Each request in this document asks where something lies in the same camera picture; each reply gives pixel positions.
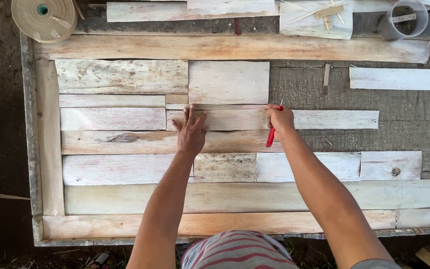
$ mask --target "tape roll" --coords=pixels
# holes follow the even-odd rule
[[[16,25],[27,36],[42,43],[68,38],[77,25],[73,0],[12,0]]]

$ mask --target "clear plastic container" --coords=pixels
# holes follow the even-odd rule
[[[392,22],[393,18],[393,10],[396,9],[396,7],[401,6],[407,6],[410,7],[415,13],[416,13],[416,27],[414,28],[414,31],[410,34],[403,34],[400,32],[397,27],[395,26],[395,23]],[[394,14],[394,17],[401,16],[405,14]],[[406,37],[414,37],[422,31],[427,26],[428,21],[428,15],[427,15],[427,9],[426,7],[419,3],[417,0],[400,0],[397,2],[391,10],[386,12],[386,16],[384,19],[378,24],[377,30],[382,38],[384,38],[387,41],[396,41],[400,40]]]

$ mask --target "dirt ground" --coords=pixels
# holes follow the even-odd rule
[[[29,197],[19,30],[10,0],[0,0],[0,193]],[[414,253],[430,235],[381,239],[402,264],[424,268]],[[302,268],[325,267],[334,260],[325,240],[293,238],[294,260]],[[0,199],[0,268],[80,268],[106,247],[36,248],[29,201]],[[108,247],[119,260],[131,246]]]

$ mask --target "hand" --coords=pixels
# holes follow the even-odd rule
[[[275,138],[283,139],[285,133],[290,130],[295,130],[294,115],[291,109],[278,110],[278,105],[266,105],[268,115],[268,128],[275,127]]]
[[[204,127],[207,112],[203,111],[200,117],[195,120],[194,105],[190,109],[183,109],[183,124],[176,120],[171,120],[172,126],[179,132],[177,141],[177,153],[185,152],[197,156],[205,145],[205,134],[208,127]]]

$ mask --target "person's left hand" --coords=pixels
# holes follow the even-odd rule
[[[183,124],[176,120],[170,120],[172,126],[179,132],[177,152],[186,152],[197,156],[205,145],[205,134],[208,127],[204,127],[207,112],[203,111],[198,119],[195,119],[194,105],[190,109],[183,109]]]

